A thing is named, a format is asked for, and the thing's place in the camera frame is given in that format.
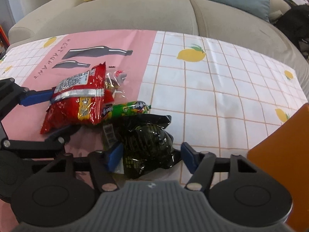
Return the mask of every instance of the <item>green candy wrapper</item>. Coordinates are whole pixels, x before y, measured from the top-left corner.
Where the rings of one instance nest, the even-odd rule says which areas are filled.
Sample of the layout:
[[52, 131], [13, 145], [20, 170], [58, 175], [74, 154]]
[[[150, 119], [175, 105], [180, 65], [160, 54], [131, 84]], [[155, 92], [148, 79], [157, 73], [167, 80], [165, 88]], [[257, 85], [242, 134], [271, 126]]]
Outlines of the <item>green candy wrapper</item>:
[[102, 121], [107, 121], [121, 116], [148, 113], [149, 109], [151, 109], [151, 107], [143, 101], [132, 101], [126, 104], [107, 106], [102, 109]]

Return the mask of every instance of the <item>beige sofa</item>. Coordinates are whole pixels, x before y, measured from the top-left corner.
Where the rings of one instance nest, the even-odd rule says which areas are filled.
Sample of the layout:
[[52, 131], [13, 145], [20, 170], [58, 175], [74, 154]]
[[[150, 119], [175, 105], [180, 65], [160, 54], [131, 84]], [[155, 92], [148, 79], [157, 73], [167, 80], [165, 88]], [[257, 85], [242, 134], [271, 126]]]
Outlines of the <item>beige sofa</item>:
[[[270, 0], [270, 14], [289, 5]], [[10, 29], [13, 46], [56, 35], [106, 29], [147, 29], [187, 33], [237, 44], [273, 57], [296, 70], [309, 98], [309, 65], [272, 24], [208, 0], [52, 0]]]

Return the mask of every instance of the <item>black snack package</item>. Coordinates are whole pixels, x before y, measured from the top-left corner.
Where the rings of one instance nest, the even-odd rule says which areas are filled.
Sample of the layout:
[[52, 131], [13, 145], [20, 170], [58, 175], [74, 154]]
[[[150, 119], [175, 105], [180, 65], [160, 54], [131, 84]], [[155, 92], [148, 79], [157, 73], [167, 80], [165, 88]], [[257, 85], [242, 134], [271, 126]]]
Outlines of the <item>black snack package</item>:
[[180, 160], [173, 148], [173, 136], [164, 129], [171, 116], [139, 114], [117, 118], [113, 125], [117, 139], [123, 143], [125, 175], [136, 179], [157, 168], [168, 169]]

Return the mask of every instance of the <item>red object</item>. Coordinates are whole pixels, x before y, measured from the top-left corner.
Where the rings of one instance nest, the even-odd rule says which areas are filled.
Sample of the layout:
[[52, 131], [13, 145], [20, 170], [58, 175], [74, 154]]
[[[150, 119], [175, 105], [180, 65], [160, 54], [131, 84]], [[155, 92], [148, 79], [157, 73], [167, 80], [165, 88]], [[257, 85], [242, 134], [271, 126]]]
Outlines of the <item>red object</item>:
[[69, 124], [98, 124], [103, 102], [113, 101], [111, 92], [104, 89], [105, 74], [104, 62], [61, 81], [55, 88], [40, 133]]

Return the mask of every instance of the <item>silver screw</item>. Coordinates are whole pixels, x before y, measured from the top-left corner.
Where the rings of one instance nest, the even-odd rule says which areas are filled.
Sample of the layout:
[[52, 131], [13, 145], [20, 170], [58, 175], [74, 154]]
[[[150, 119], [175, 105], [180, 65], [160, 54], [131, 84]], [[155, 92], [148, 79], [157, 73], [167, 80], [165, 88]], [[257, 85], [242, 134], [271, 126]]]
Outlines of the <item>silver screw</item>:
[[186, 188], [191, 191], [200, 191], [202, 189], [202, 185], [197, 182], [192, 182], [186, 185]]
[[61, 144], [64, 144], [64, 138], [59, 137], [59, 138], [58, 138], [58, 141], [59, 141]]
[[102, 185], [102, 189], [108, 192], [115, 191], [117, 188], [118, 188], [117, 185], [114, 183], [106, 183]]
[[10, 143], [8, 140], [5, 140], [5, 141], [3, 142], [3, 145], [4, 145], [6, 148], [8, 148], [8, 147], [10, 147], [11, 143]]

